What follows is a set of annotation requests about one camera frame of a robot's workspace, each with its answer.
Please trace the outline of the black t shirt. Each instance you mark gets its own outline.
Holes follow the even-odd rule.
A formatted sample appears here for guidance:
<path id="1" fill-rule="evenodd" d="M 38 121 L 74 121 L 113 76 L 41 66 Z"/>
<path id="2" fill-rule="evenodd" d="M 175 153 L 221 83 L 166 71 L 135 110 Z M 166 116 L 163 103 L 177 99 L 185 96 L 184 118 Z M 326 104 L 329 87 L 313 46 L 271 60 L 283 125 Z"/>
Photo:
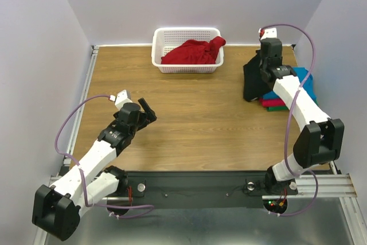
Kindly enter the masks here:
<path id="1" fill-rule="evenodd" d="M 243 98 L 246 102 L 254 101 L 272 91 L 275 78 L 272 81 L 264 81 L 260 72 L 260 51 L 243 66 L 244 89 Z"/>

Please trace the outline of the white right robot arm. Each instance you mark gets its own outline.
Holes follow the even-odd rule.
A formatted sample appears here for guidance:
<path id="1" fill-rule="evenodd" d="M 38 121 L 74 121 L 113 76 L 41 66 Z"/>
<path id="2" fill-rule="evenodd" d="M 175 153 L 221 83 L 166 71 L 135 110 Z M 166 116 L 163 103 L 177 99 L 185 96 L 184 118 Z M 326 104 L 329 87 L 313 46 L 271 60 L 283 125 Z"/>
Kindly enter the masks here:
<path id="1" fill-rule="evenodd" d="M 261 39 L 261 77 L 284 101 L 300 129 L 292 154 L 286 154 L 283 161 L 267 169 L 264 187 L 270 193 L 278 193 L 313 166 L 339 159 L 345 129 L 340 119 L 332 119 L 318 107 L 301 87 L 293 67 L 283 65 L 282 60 L 281 41 Z"/>

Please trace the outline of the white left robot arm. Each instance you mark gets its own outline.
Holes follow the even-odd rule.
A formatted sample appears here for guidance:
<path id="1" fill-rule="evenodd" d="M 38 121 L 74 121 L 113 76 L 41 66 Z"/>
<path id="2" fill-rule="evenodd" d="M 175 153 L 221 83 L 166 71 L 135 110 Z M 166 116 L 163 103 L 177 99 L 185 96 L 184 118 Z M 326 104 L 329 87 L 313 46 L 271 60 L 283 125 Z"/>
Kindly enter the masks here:
<path id="1" fill-rule="evenodd" d="M 124 171 L 107 165 L 130 146 L 139 130 L 157 119 L 144 98 L 136 103 L 126 98 L 115 104 L 119 111 L 114 120 L 85 156 L 51 186 L 41 185 L 36 190 L 32 223 L 61 241 L 75 232 L 83 215 L 100 206 L 106 195 L 120 196 L 127 191 Z"/>

